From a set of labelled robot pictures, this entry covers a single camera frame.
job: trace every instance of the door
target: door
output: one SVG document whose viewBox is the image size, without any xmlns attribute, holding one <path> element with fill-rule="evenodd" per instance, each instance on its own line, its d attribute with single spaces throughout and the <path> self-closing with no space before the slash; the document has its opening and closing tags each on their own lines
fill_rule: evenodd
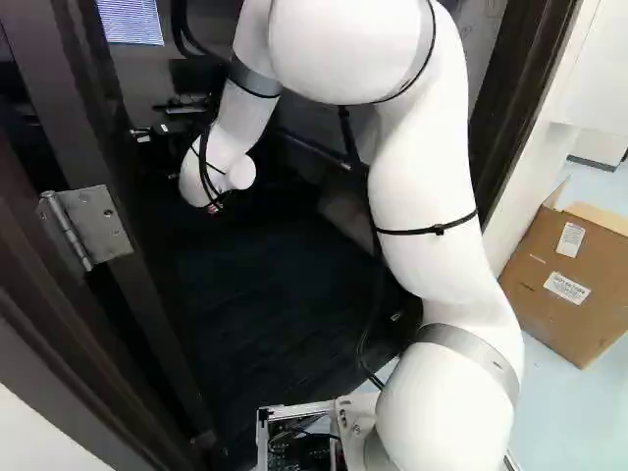
<svg viewBox="0 0 628 471">
<path fill-rule="evenodd" d="M 0 15 L 30 103 L 68 189 L 105 184 L 112 195 L 133 247 L 132 254 L 108 263 L 114 289 L 122 292 L 147 341 L 146 355 L 157 363 L 184 410 L 190 424 L 187 438 L 209 437 L 203 443 L 212 445 L 211 416 L 143 250 L 150 234 L 143 233 L 138 223 L 141 209 L 132 187 L 130 124 L 96 3 L 2 2 Z M 99 335 L 100 328 L 93 326 L 92 332 Z"/>
<path fill-rule="evenodd" d="M 155 469 L 202 469 L 88 285 L 70 273 L 46 237 L 35 214 L 37 203 L 38 196 L 0 129 L 2 321 Z M 84 437 L 72 438 L 86 446 Z"/>
</svg>

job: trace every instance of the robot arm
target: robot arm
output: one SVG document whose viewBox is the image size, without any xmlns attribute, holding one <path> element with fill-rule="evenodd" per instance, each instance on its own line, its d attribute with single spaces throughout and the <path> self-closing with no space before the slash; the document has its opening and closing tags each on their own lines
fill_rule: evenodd
<svg viewBox="0 0 628 471">
<path fill-rule="evenodd" d="M 246 0 L 234 50 L 312 100 L 376 103 L 369 205 L 392 273 L 424 300 L 421 338 L 378 399 L 377 434 L 402 471 L 497 469 L 523 342 L 474 213 L 465 58 L 448 12 L 433 0 Z M 237 187 L 231 175 L 278 99 L 234 79 L 206 157 L 222 166 L 221 190 Z M 182 194 L 200 206 L 207 197 L 188 158 L 197 162 L 185 157 Z"/>
<path fill-rule="evenodd" d="M 230 75 L 205 153 L 207 173 L 219 194 L 253 184 L 255 164 L 246 153 L 262 135 L 282 92 L 268 51 L 270 5 L 271 0 L 244 2 L 237 23 Z M 200 140 L 183 158 L 179 190 L 189 204 L 204 207 L 210 203 L 207 191 L 212 198 L 219 194 L 202 184 Z"/>
</svg>

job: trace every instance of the black floor mat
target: black floor mat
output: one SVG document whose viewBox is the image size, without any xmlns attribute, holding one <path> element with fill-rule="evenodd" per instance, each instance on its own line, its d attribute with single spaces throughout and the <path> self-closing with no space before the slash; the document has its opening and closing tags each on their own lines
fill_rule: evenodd
<svg viewBox="0 0 628 471">
<path fill-rule="evenodd" d="M 230 468 L 254 464 L 259 406 L 328 399 L 364 381 L 354 348 L 379 262 L 316 212 L 315 187 L 280 182 L 260 181 L 219 218 L 163 189 L 150 205 L 164 225 L 172 322 Z M 373 368 L 399 350 L 386 321 L 401 298 L 391 277 L 385 293 L 366 348 Z"/>
</svg>

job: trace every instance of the brown cardboard box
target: brown cardboard box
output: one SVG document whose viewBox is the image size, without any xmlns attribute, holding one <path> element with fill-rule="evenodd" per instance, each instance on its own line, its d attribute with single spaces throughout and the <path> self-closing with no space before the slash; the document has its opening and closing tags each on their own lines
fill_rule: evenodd
<svg viewBox="0 0 628 471">
<path fill-rule="evenodd" d="M 583 202 L 553 209 L 566 184 L 539 209 L 499 282 L 521 327 L 584 368 L 628 330 L 628 220 Z M 576 227 L 560 244 L 567 223 Z M 556 252 L 573 255 L 581 229 L 575 257 Z"/>
</svg>

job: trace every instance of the silver door hinge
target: silver door hinge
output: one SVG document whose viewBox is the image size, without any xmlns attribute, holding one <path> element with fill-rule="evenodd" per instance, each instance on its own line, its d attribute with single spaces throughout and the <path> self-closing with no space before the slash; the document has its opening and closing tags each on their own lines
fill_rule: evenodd
<svg viewBox="0 0 628 471">
<path fill-rule="evenodd" d="M 40 196 L 36 213 L 76 276 L 82 277 L 99 263 L 133 252 L 104 184 L 44 191 Z"/>
</svg>

